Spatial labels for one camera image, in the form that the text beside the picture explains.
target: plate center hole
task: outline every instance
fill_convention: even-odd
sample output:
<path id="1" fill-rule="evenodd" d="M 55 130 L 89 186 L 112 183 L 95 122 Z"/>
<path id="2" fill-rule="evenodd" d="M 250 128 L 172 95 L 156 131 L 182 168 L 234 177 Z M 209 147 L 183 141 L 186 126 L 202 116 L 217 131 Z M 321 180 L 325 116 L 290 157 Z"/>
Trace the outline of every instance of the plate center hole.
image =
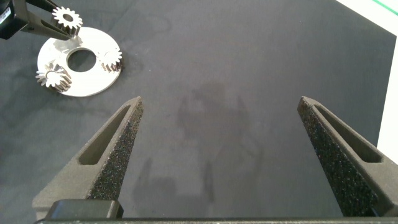
<path id="1" fill-rule="evenodd" d="M 97 58 L 95 54 L 86 49 L 77 50 L 68 58 L 68 66 L 75 72 L 87 72 L 95 65 Z"/>
<path id="2" fill-rule="evenodd" d="M 69 21 L 69 22 L 73 21 L 73 17 L 70 16 L 69 14 L 64 14 L 64 15 L 63 15 L 63 18 L 64 18 L 66 21 Z"/>

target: gear teeth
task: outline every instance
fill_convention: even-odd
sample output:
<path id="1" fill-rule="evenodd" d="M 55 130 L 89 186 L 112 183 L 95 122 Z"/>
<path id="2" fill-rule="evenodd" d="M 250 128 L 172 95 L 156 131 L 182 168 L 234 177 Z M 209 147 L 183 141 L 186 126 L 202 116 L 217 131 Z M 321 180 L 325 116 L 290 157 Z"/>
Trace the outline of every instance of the gear teeth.
<path id="1" fill-rule="evenodd" d="M 53 10 L 51 23 L 72 37 L 75 37 L 83 25 L 83 20 L 75 11 L 71 11 L 69 8 L 57 7 Z"/>
<path id="2" fill-rule="evenodd" d="M 118 50 L 106 52 L 99 60 L 104 71 L 114 73 L 122 69 L 122 52 Z"/>
<path id="3" fill-rule="evenodd" d="M 72 84 L 70 75 L 63 69 L 63 67 L 50 63 L 45 66 L 45 72 L 36 72 L 37 82 L 42 86 L 57 90 L 59 92 L 67 91 Z"/>

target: white disc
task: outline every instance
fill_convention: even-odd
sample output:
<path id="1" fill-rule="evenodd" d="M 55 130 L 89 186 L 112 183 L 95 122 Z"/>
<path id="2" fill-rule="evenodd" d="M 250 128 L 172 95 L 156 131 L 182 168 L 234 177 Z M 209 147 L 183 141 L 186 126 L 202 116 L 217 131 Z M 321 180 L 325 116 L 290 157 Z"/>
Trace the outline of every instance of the white disc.
<path id="1" fill-rule="evenodd" d="M 75 72 L 68 66 L 71 54 L 78 50 L 90 50 L 96 55 L 94 67 L 86 72 Z M 116 72 L 104 70 L 99 58 L 108 52 L 119 52 L 119 45 L 108 34 L 94 28 L 82 27 L 76 38 L 57 40 L 50 38 L 39 52 L 38 70 L 45 71 L 45 65 L 57 63 L 71 76 L 71 87 L 61 94 L 68 96 L 90 96 L 99 93 L 118 78 L 121 69 Z"/>

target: black speckled surface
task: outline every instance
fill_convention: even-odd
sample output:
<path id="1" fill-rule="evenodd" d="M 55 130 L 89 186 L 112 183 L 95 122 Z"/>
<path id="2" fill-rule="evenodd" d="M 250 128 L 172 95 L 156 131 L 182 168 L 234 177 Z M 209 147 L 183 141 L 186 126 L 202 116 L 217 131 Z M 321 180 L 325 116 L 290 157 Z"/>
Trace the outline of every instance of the black speckled surface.
<path id="1" fill-rule="evenodd" d="M 341 150 L 343 146 L 333 140 L 331 135 L 336 133 L 325 129 L 314 113 L 314 104 L 304 97 L 297 109 L 343 215 L 375 216 L 377 195 Z"/>
<path id="2" fill-rule="evenodd" d="M 122 133 L 89 191 L 87 199 L 118 200 L 130 154 L 143 114 L 142 102 L 128 118 Z"/>

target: dark gray table surface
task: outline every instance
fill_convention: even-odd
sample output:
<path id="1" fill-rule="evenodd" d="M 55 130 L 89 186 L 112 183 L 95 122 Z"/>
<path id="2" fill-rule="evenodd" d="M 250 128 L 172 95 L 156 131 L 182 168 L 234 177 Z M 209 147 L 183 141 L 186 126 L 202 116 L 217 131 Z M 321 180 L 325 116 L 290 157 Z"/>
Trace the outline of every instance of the dark gray table surface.
<path id="1" fill-rule="evenodd" d="M 57 3 L 126 68 L 70 98 L 36 83 L 45 37 L 0 40 L 0 223 L 32 223 L 33 197 L 136 96 L 125 216 L 341 216 L 296 107 L 314 98 L 376 144 L 394 35 L 332 0 Z"/>

